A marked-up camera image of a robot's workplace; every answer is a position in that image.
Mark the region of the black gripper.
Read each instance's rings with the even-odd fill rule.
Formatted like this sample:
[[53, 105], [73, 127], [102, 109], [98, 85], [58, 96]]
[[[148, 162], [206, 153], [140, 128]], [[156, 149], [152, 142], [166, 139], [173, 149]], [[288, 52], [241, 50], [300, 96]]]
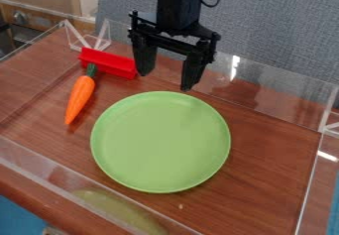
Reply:
[[221, 36], [198, 22], [182, 30], [164, 29], [156, 22], [156, 14], [130, 11], [130, 27], [128, 38], [137, 73], [145, 76], [154, 68], [157, 49], [185, 56], [189, 52], [202, 54], [188, 55], [182, 62], [180, 89], [189, 91], [198, 83], [206, 63], [214, 60], [217, 41]]

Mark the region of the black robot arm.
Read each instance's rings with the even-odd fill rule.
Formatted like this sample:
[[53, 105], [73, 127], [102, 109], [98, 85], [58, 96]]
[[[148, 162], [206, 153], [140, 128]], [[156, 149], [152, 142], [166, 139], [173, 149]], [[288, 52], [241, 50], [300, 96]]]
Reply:
[[136, 70], [145, 76], [154, 68], [157, 49], [185, 56], [180, 89], [189, 91], [198, 83], [208, 63], [214, 60], [221, 36], [200, 25], [201, 6], [213, 8], [204, 0], [157, 0], [156, 13], [133, 10], [129, 13], [128, 38]]

